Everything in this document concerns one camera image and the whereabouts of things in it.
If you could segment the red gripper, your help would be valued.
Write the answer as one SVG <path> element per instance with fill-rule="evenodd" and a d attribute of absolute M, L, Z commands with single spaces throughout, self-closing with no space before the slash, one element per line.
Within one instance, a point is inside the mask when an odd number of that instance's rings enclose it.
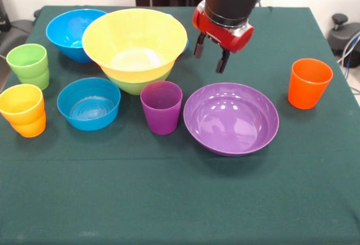
<path fill-rule="evenodd" d="M 246 20 L 236 27 L 220 26 L 212 21 L 205 13 L 205 0 L 202 0 L 194 10 L 192 22 L 200 31 L 197 38 L 194 56 L 201 58 L 204 49 L 204 40 L 209 37 L 214 43 L 222 47 L 222 57 L 216 67 L 216 73 L 222 74 L 226 68 L 230 52 L 236 53 L 243 49 L 254 33 L 254 27 Z"/>

